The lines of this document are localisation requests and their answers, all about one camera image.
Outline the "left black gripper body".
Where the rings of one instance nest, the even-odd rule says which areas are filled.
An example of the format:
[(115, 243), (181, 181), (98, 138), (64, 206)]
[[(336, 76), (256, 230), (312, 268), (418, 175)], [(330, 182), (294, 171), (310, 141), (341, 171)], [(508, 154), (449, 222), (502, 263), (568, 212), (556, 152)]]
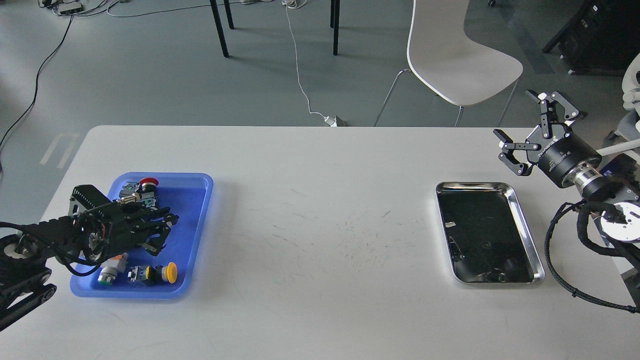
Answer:
[(146, 242), (144, 205), (101, 205), (80, 212), (83, 258), (97, 264)]

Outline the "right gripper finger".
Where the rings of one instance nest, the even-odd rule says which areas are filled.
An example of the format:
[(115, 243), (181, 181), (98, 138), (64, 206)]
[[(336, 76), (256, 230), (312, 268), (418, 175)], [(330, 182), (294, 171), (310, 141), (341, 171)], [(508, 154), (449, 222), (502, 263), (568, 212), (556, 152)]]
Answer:
[[(544, 138), (552, 137), (551, 127), (553, 124), (563, 124), (568, 127), (574, 122), (582, 120), (588, 116), (586, 111), (577, 109), (565, 96), (560, 92), (554, 91), (550, 95), (546, 92), (535, 92), (532, 89), (526, 89), (525, 94), (537, 101), (541, 108), (541, 133)], [(564, 116), (561, 120), (558, 116), (557, 106), (562, 107)]]
[(529, 176), (533, 169), (530, 162), (519, 162), (514, 156), (515, 151), (535, 152), (542, 149), (537, 143), (521, 143), (514, 142), (502, 129), (494, 129), (493, 134), (496, 135), (502, 145), (500, 145), (501, 153), (498, 159), (517, 176)]

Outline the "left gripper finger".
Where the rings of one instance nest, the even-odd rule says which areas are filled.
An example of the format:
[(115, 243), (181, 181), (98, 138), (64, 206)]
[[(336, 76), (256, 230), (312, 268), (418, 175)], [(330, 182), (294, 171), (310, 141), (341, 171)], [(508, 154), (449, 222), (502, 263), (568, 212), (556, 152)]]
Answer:
[(131, 210), (125, 214), (125, 220), (128, 223), (135, 221), (162, 221), (164, 223), (170, 223), (170, 226), (177, 224), (179, 221), (179, 215), (170, 212), (170, 207), (140, 207)]
[(149, 255), (158, 255), (165, 248), (170, 232), (169, 225), (139, 228), (131, 232), (131, 241), (135, 248), (144, 249)]

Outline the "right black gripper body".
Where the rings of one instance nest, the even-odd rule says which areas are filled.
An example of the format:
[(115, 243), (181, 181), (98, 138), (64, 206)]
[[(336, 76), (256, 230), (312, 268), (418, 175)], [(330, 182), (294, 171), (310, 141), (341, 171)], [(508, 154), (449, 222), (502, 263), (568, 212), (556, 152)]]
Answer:
[(544, 137), (541, 125), (538, 125), (526, 137), (525, 142), (539, 145), (540, 149), (527, 151), (526, 158), (531, 164), (537, 165), (559, 188), (573, 185), (571, 180), (565, 178), (580, 163), (586, 162), (598, 167), (602, 162), (602, 156), (583, 139), (574, 135), (567, 125), (551, 125), (550, 137)]

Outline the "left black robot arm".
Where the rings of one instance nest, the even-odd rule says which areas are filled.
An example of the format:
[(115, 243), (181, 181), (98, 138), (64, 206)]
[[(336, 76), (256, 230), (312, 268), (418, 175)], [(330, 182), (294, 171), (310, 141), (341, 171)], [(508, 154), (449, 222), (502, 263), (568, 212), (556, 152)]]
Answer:
[(2, 228), (15, 230), (1, 239), (2, 330), (55, 294), (57, 286), (47, 283), (50, 258), (80, 277), (72, 264), (90, 266), (84, 272), (89, 276), (136, 248), (157, 256), (179, 217), (169, 207), (146, 207), (140, 199), (134, 193), (110, 200), (94, 185), (83, 184), (71, 192), (66, 216), (26, 225), (2, 222)]

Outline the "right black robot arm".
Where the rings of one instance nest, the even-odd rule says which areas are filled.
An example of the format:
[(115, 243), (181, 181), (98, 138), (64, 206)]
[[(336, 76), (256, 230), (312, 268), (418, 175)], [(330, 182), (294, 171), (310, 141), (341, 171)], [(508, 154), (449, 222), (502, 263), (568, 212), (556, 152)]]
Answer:
[(571, 124), (583, 114), (567, 98), (557, 91), (528, 89), (526, 94), (540, 106), (541, 122), (523, 142), (495, 129), (500, 161), (517, 176), (528, 176), (537, 166), (555, 186), (575, 186), (583, 199), (577, 221), (581, 243), (599, 255), (623, 257), (638, 267), (639, 191), (622, 177), (599, 173), (602, 157), (573, 133)]

